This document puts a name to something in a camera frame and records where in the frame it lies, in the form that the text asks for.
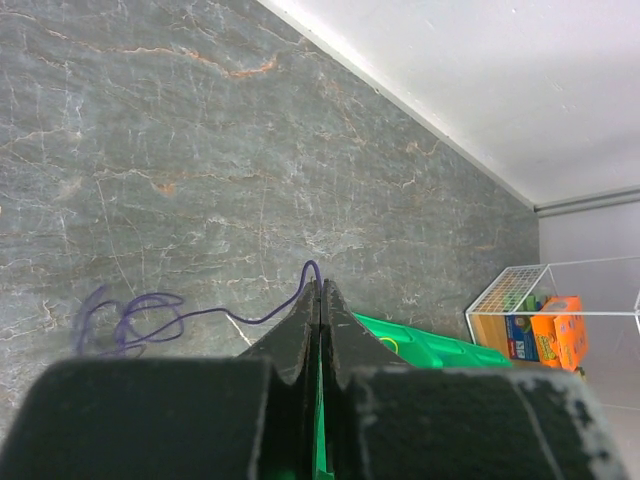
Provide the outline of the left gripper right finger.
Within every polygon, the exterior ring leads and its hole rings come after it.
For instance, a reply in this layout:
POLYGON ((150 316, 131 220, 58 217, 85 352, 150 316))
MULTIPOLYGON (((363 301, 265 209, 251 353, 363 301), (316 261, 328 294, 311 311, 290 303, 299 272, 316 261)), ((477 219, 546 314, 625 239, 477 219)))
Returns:
POLYGON ((417 368, 320 298, 326 437, 338 479, 625 479, 578 376, 548 368, 417 368))

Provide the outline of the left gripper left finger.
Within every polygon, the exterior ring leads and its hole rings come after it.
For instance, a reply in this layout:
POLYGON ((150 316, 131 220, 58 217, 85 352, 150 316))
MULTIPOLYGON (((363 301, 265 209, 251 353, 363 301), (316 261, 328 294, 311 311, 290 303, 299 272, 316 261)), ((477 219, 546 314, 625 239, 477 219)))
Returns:
POLYGON ((226 358, 74 359, 29 389, 5 479, 311 479, 320 289, 226 358))

